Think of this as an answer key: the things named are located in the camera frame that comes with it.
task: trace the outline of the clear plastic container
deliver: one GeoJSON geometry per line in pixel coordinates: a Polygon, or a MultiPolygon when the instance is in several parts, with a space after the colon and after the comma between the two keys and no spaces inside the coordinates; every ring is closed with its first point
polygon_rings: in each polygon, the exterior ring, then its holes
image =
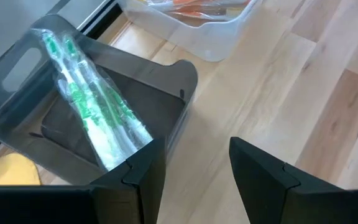
{"type": "MultiPolygon", "coordinates": [[[[31,28],[75,37],[96,68],[114,80],[152,136],[167,139],[170,156],[196,89],[194,65],[180,60],[163,66],[136,57],[84,36],[56,15],[31,28]]],[[[107,171],[98,166],[81,121],[58,93],[57,74],[31,30],[0,58],[0,141],[71,184],[88,184],[107,171]]]]}
{"type": "Polygon", "coordinates": [[[118,0],[125,15],[134,24],[210,62],[218,62],[230,55],[240,39],[251,10],[261,2],[251,0],[241,14],[231,21],[206,22],[195,27],[139,0],[118,0]]]}

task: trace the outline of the gray surface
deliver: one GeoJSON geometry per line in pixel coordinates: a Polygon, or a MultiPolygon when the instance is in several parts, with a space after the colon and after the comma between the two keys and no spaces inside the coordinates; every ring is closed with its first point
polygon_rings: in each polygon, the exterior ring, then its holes
{"type": "Polygon", "coordinates": [[[109,0],[0,0],[0,56],[37,19],[56,13],[82,28],[109,0]]]}

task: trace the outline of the floor plank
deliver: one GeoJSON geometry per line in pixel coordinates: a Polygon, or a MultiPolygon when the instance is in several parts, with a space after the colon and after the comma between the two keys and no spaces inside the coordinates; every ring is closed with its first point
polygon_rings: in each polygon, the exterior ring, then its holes
{"type": "Polygon", "coordinates": [[[264,6],[284,16],[294,18],[305,4],[306,0],[265,0],[264,6]]]}
{"type": "Polygon", "coordinates": [[[296,166],[336,183],[358,138],[358,74],[345,70],[296,166]]]}
{"type": "Polygon", "coordinates": [[[282,35],[270,58],[264,65],[261,78],[252,89],[256,99],[239,128],[237,135],[246,141],[263,133],[276,117],[279,108],[306,60],[310,57],[316,44],[290,32],[282,35]]]}
{"type": "Polygon", "coordinates": [[[318,42],[256,145],[294,164],[357,46],[358,16],[340,18],[318,42]]]}
{"type": "Polygon", "coordinates": [[[152,58],[167,42],[141,27],[130,25],[130,22],[125,23],[119,35],[108,44],[142,58],[152,58]]]}
{"type": "Polygon", "coordinates": [[[317,42],[340,2],[341,0],[314,0],[294,25],[292,32],[317,42]]]}

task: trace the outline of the toothbrush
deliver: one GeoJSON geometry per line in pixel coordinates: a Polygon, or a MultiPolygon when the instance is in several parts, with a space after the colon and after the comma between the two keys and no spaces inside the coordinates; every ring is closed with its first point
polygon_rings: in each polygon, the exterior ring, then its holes
{"type": "Polygon", "coordinates": [[[111,131],[111,126],[102,116],[101,108],[92,94],[89,93],[89,90],[82,90],[75,82],[65,63],[65,52],[60,41],[48,30],[42,31],[42,40],[50,58],[56,62],[67,80],[67,93],[73,100],[94,150],[101,159],[103,166],[107,170],[112,170],[126,159],[126,155],[122,153],[123,151],[111,131]]]}
{"type": "Polygon", "coordinates": [[[127,134],[123,126],[118,127],[119,134],[125,139],[125,142],[137,142],[140,141],[140,145],[136,148],[140,149],[141,147],[148,144],[152,139],[152,136],[146,130],[144,125],[136,118],[132,110],[128,108],[124,100],[121,98],[120,94],[112,88],[108,82],[106,82],[96,71],[92,63],[89,63],[85,55],[81,50],[77,49],[76,44],[73,39],[68,36],[63,36],[64,43],[66,43],[67,48],[71,52],[70,55],[72,58],[76,59],[77,64],[84,70],[83,74],[87,74],[85,78],[88,82],[94,82],[101,96],[105,100],[111,114],[114,114],[115,117],[122,118],[125,123],[128,125],[128,128],[134,133],[136,140],[132,141],[127,138],[127,134]]]}

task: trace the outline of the clear plastic packaging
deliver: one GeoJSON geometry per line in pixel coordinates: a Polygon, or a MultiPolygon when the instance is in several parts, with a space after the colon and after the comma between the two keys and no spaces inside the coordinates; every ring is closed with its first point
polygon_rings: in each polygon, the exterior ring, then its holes
{"type": "Polygon", "coordinates": [[[196,7],[196,9],[224,9],[228,7],[245,7],[250,0],[139,0],[148,6],[162,11],[174,11],[185,7],[196,7]]]}
{"type": "Polygon", "coordinates": [[[149,6],[139,0],[118,0],[125,15],[134,24],[210,62],[218,62],[230,55],[251,10],[261,2],[251,0],[238,16],[229,21],[207,20],[189,25],[160,11],[161,8],[157,10],[156,5],[149,6]]]}
{"type": "Polygon", "coordinates": [[[55,80],[60,94],[76,111],[103,168],[114,169],[152,140],[114,82],[99,74],[70,34],[34,32],[59,71],[55,80]]]}
{"type": "Polygon", "coordinates": [[[230,21],[236,18],[244,10],[244,7],[183,7],[178,10],[168,11],[167,15],[184,18],[204,19],[206,21],[230,21]]]}

